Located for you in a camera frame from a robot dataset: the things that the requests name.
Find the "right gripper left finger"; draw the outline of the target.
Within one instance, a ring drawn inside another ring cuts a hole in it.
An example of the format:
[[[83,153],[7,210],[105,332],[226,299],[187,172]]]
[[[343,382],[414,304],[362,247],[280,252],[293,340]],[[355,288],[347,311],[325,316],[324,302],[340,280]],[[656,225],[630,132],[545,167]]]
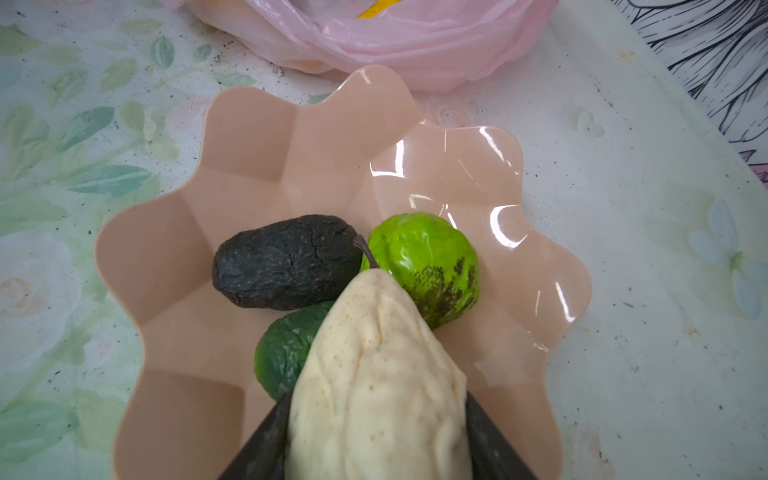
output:
[[[293,389],[273,406],[219,480],[283,480]]]

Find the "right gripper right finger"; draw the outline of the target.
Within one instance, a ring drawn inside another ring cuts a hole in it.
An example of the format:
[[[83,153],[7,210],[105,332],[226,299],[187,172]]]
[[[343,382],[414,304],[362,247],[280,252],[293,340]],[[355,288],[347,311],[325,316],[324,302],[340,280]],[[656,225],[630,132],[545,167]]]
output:
[[[537,479],[471,393],[465,413],[473,480]]]

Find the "pink flower-shaped bowl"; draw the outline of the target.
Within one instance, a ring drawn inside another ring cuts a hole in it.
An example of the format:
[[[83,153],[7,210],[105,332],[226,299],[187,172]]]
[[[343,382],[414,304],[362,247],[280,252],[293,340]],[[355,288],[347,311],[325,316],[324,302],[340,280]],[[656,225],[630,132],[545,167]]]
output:
[[[273,407],[252,367],[268,326],[341,292],[360,268],[355,234],[423,211],[461,231],[479,259],[439,264],[450,299],[469,285],[480,296],[437,337],[515,456],[535,477],[559,478],[544,370],[591,282],[530,225],[522,181],[512,134],[435,125],[381,66],[313,106],[254,87],[218,94],[192,177],[117,214],[95,242],[96,268],[144,346],[116,477],[219,477]]]

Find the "green fake lime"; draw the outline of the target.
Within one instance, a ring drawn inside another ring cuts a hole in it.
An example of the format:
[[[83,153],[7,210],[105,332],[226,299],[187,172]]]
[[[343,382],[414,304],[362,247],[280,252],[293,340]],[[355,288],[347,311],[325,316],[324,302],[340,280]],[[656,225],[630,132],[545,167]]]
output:
[[[253,361],[257,381],[278,401],[294,387],[312,342],[333,301],[291,312],[275,320],[259,340]]]

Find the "beige fake garlic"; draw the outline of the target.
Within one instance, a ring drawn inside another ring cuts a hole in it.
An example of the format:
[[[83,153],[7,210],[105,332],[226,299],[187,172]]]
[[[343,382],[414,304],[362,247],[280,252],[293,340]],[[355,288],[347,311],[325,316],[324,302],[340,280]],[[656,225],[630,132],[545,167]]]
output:
[[[292,394],[287,479],[470,479],[467,378],[369,262],[323,320]]]

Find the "dark fake avocado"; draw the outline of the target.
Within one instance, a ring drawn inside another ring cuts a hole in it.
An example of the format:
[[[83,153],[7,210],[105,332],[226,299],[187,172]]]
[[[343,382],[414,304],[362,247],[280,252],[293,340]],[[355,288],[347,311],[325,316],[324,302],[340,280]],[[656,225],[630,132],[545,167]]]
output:
[[[288,311],[334,301],[360,270],[357,236],[345,220],[319,214],[239,232],[215,253],[213,287],[241,308]]]

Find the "bright green fake fruit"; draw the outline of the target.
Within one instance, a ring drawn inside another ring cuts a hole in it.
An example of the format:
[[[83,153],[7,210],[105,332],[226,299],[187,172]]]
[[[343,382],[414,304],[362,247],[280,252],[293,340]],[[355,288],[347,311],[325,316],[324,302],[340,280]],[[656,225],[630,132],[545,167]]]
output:
[[[451,323],[477,303],[478,255],[445,219],[426,212],[392,216],[371,231],[368,246],[431,329]]]

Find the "pink plastic bag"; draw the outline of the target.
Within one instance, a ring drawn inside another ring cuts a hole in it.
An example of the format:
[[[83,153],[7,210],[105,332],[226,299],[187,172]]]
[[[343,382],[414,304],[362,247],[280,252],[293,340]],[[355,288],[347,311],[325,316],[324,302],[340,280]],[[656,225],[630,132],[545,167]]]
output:
[[[314,75],[367,65],[395,71],[412,90],[448,91],[520,59],[554,1],[400,1],[372,19],[375,1],[187,1],[204,23],[258,56]]]

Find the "yellow fake fruit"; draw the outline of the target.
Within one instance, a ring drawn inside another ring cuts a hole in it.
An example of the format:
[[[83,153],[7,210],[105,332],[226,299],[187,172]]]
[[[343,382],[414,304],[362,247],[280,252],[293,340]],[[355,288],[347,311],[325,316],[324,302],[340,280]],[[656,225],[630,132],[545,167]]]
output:
[[[358,16],[358,19],[372,19],[400,1],[401,0],[376,0]]]

